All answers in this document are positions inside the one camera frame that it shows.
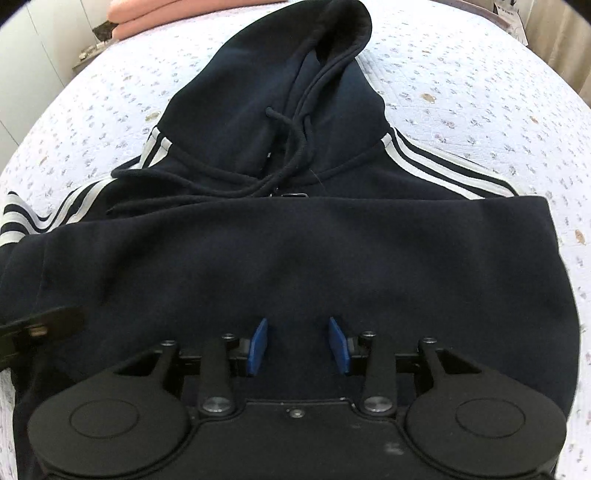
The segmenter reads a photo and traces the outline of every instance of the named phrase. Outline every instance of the metal screw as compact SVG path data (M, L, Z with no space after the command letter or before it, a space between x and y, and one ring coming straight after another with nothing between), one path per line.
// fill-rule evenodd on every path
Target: metal screw
M203 409L209 413L224 413L230 410L232 402L226 397L209 397L203 402Z
M363 407L371 413L384 413L392 408L392 400L386 397L368 397L363 401Z
M290 417L292 419L300 419L304 415L306 415L306 412L301 408L294 408L293 410L290 410Z

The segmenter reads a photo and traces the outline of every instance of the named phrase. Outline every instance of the black clamp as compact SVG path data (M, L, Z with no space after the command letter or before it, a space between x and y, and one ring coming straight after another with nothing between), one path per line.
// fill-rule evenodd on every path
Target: black clamp
M0 326L0 372L41 345L74 335L83 325L80 309L61 307Z

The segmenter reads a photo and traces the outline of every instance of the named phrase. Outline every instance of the drawstring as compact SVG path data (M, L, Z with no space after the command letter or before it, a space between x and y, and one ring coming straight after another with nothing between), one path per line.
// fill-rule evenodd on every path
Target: drawstring
M310 117L304 117L304 125L296 124L292 119L285 115L276 112L270 106L265 110L266 115L269 118L274 118L280 122L286 124L295 135L297 143L297 149L290 160L281 169L271 174L266 180L266 183L262 185L256 192L253 192L251 197L264 197L271 195L274 190L279 188L281 183L289 179L290 177L297 174L302 168L307 168L312 162L313 152L312 148L312 128Z
M288 160L287 164L285 164L276 172L267 175L265 178L256 181L248 187L232 191L210 189L198 185L197 183L187 180L174 173L169 173L166 171L151 168L141 168L134 170L115 169L112 172L112 176L113 178L143 177L149 179L157 179L161 181L166 181L167 183L176 184L191 194L218 198L230 199L242 197L264 197L271 195L274 190L279 188L281 183L285 182L290 177L297 174L301 169L307 168L312 162L312 125L310 122L310 118L308 116L304 117L304 122L302 125L298 122L294 122L292 119L286 117L285 115L276 112L271 107L267 107L265 113L269 118L280 121L289 127L290 131L293 133L295 137L297 148L293 156Z
M183 196L183 201L181 203L184 204L200 203L215 199L237 199L244 197L272 196L272 194L277 191L282 183L295 176L300 170L308 168L314 158L314 144L312 123L309 116L305 116L303 123L299 123L273 110L270 106L266 108L265 114L267 117L281 122L289 128L295 142L295 152L290 156L287 163L279 170L267 175L261 180L256 181L248 187L231 191L210 189L174 173L153 168L141 168L133 170L123 170L116 168L111 175L113 178L145 178L176 184L178 187L181 187L186 193L188 193L189 196L197 196L193 202L188 202L187 196ZM286 150L287 155L290 155L291 149L287 148ZM157 205L162 205L164 207L174 204L172 197L166 197L161 200L152 200L153 202L148 202L150 205L148 205L147 200L132 200L129 202L124 202L111 208L109 213L137 212L145 207L153 209Z

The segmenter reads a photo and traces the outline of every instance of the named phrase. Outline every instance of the folded pink cloth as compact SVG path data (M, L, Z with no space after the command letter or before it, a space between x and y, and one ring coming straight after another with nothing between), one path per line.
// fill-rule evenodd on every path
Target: folded pink cloth
M158 0L146 0L146 3L153 5ZM273 4L285 0L177 0L168 3L155 10L121 23L113 30L113 38L123 40L135 34L149 30L150 28L164 25L166 23L181 20L182 18L195 17L196 15L208 14L228 8L247 7L250 5Z
M111 0L111 4L107 10L107 20L113 23L125 23L174 1L175 0Z

